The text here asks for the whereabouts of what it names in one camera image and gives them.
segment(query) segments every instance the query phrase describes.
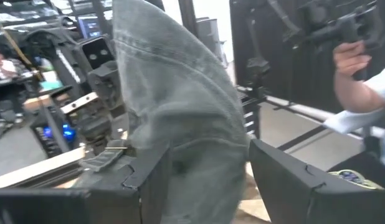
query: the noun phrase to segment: denim jeans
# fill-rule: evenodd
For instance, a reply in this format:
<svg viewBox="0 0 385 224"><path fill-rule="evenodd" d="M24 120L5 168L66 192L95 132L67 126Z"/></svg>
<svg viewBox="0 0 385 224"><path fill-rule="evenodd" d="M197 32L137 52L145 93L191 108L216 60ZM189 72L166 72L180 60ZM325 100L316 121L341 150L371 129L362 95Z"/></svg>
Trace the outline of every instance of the denim jeans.
<svg viewBox="0 0 385 224"><path fill-rule="evenodd" d="M144 0L113 0L113 33L133 147L174 148L162 223L230 223L245 187L249 140L222 64Z"/></svg>

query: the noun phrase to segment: gray floor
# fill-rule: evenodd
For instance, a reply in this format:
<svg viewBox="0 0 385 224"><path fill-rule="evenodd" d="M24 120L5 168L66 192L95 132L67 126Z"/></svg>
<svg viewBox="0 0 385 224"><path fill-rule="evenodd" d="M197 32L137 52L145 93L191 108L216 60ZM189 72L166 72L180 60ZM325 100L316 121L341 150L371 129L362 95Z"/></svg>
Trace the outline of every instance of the gray floor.
<svg viewBox="0 0 385 224"><path fill-rule="evenodd" d="M280 146L319 125L274 108L262 104L262 139L272 146ZM326 130L287 152L311 165L327 169L357 154L359 145L357 139ZM13 129L0 140L0 175L44 159L45 155L28 127Z"/></svg>

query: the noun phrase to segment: white pipe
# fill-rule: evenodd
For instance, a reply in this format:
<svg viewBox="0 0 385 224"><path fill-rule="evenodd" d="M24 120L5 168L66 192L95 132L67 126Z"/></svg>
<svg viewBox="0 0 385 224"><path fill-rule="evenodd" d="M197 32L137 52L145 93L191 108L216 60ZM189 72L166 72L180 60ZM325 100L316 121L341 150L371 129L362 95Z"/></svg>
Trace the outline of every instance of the white pipe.
<svg viewBox="0 0 385 224"><path fill-rule="evenodd" d="M288 101L287 100L282 100L276 97L268 96L267 100L270 102L273 102L275 104L281 105L281 106L288 106ZM330 113L327 111L311 108L309 106L303 106L299 104L293 104L288 106L291 110L297 111L302 114L307 114L307 116L311 116L313 118L319 119L321 121L325 121L328 118L334 116L334 113ZM361 134L361 129L354 131L356 134ZM378 127L372 127L371 134L377 138L381 138L384 136L385 129L383 128L378 128Z"/></svg>

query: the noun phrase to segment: person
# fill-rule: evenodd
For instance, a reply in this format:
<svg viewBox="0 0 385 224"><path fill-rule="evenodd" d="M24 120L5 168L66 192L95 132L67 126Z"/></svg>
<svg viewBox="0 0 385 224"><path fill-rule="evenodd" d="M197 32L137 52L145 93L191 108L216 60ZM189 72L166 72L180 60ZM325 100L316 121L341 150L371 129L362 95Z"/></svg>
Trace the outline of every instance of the person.
<svg viewBox="0 0 385 224"><path fill-rule="evenodd" d="M334 49L335 93L343 108L354 113L377 113L385 110L385 69L366 82L353 75L368 66L363 41L341 44ZM381 161L385 165L385 135L381 139Z"/></svg>
<svg viewBox="0 0 385 224"><path fill-rule="evenodd" d="M131 145L172 145L162 223L231 223L245 189L249 138L224 67L143 0L113 0L113 35Z"/></svg>
<svg viewBox="0 0 385 224"><path fill-rule="evenodd" d="M0 52L0 80L13 79L26 72L26 67L16 59L4 59L3 54ZM5 93L0 94L1 100L9 100L12 103L12 110L16 114L14 122L21 124L24 121L24 109L19 102L19 92L17 88L11 88ZM0 128L5 127L8 122L2 118L0 114Z"/></svg>

